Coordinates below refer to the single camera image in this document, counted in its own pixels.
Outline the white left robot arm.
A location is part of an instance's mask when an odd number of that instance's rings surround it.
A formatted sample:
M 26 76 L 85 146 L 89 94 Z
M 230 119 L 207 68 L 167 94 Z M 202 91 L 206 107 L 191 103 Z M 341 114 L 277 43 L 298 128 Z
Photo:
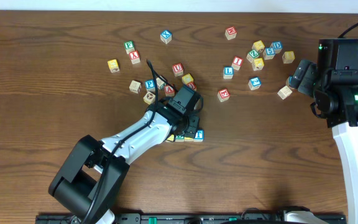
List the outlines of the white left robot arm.
M 81 223 L 113 223 L 111 207 L 130 164 L 172 134 L 195 137 L 198 102 L 162 99 L 118 134 L 102 140 L 90 135 L 81 138 L 53 178 L 48 193 Z

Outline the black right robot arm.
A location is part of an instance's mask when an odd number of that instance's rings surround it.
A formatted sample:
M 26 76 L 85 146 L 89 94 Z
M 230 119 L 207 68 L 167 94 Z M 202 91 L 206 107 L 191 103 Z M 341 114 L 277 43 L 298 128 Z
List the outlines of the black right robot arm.
M 348 222 L 358 223 L 358 39 L 321 39 L 316 63 L 302 60 L 288 80 L 312 97 L 317 118 L 326 120 L 341 158 Z

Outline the blue T block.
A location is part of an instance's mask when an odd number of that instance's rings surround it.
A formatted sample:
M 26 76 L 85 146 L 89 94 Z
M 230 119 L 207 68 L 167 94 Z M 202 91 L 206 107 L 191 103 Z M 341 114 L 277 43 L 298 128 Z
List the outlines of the blue T block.
M 203 142 L 204 140 L 204 131 L 202 129 L 197 130 L 194 142 Z

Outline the green B block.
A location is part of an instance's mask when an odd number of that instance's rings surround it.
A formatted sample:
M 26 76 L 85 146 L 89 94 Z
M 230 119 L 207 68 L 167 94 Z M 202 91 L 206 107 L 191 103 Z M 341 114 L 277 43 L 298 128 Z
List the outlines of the green B block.
M 185 141 L 184 136 L 181 136 L 181 135 L 175 136 L 175 142 L 184 142 L 184 141 Z

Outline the yellow O block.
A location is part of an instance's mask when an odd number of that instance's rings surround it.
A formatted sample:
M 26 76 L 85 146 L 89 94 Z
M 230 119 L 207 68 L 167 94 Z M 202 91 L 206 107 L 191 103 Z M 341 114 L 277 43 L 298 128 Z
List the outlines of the yellow O block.
M 166 138 L 167 142 L 174 142 L 175 141 L 175 135 L 171 134 L 168 138 Z

